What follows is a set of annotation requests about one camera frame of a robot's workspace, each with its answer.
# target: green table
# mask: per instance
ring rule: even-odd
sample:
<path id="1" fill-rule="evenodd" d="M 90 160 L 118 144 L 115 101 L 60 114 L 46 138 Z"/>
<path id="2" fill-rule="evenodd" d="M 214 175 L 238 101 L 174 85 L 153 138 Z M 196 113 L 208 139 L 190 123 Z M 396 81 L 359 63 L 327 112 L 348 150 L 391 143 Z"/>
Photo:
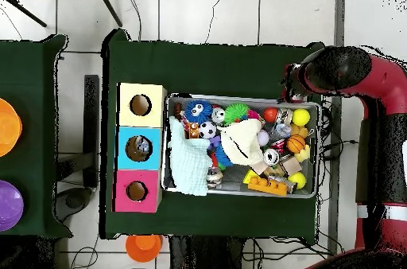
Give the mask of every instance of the green table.
<path id="1" fill-rule="evenodd" d="M 101 234 L 295 236 L 314 243 L 316 198 L 281 199 L 163 192 L 155 214 L 111 211 L 117 82 L 162 84 L 170 92 L 276 99 L 287 64 L 323 48 L 130 42 L 114 30 L 103 43 Z"/>
<path id="2" fill-rule="evenodd" d="M 0 98 L 13 105 L 23 126 L 16 146 L 0 157 L 0 180 L 15 185 L 24 198 L 22 218 L 1 235 L 71 236 L 52 210 L 57 164 L 54 67 L 65 42 L 64 35 L 41 42 L 0 41 Z"/>

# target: light blue towel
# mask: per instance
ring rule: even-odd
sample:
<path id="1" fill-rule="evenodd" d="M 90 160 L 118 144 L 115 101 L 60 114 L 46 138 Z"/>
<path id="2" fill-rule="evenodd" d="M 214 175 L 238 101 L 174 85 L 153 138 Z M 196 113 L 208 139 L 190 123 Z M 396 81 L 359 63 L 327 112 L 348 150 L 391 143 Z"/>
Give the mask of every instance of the light blue towel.
<path id="1" fill-rule="evenodd" d="M 185 139 L 183 125 L 172 116 L 169 117 L 169 127 L 169 160 L 176 190 L 183 194 L 206 196 L 207 170 L 212 166 L 212 160 L 207 155 L 209 140 Z"/>

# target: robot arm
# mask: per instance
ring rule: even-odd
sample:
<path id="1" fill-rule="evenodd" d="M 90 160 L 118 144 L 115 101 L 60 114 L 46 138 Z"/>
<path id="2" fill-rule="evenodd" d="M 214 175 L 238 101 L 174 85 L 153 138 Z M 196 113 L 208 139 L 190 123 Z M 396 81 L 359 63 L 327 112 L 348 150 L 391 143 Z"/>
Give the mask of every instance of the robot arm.
<path id="1" fill-rule="evenodd" d="M 286 98 L 361 99 L 355 246 L 407 252 L 407 71 L 359 48 L 328 46 L 288 66 L 285 76 Z"/>

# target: yellow ball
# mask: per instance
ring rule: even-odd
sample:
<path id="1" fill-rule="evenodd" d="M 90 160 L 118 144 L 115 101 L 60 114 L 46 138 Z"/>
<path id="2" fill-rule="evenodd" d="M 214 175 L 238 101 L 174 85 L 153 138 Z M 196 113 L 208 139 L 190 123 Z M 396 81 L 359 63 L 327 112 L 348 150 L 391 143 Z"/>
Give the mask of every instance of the yellow ball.
<path id="1" fill-rule="evenodd" d="M 296 182 L 297 189 L 302 189 L 305 186 L 307 179 L 305 179 L 305 176 L 301 172 L 297 172 L 289 176 L 289 181 Z"/>
<path id="2" fill-rule="evenodd" d="M 309 112 L 305 109 L 296 109 L 293 112 L 293 123 L 299 127 L 303 127 L 308 123 L 310 118 Z"/>

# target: green spiky ball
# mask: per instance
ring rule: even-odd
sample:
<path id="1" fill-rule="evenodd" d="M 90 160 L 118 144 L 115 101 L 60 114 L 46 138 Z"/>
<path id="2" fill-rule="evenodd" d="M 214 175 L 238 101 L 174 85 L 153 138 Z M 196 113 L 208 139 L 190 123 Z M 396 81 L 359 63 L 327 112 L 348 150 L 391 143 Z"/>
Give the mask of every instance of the green spiky ball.
<path id="1" fill-rule="evenodd" d="M 223 121 L 223 125 L 231 125 L 236 119 L 239 121 L 247 119 L 249 110 L 250 108 L 242 103 L 229 105 L 225 110 L 225 120 Z"/>

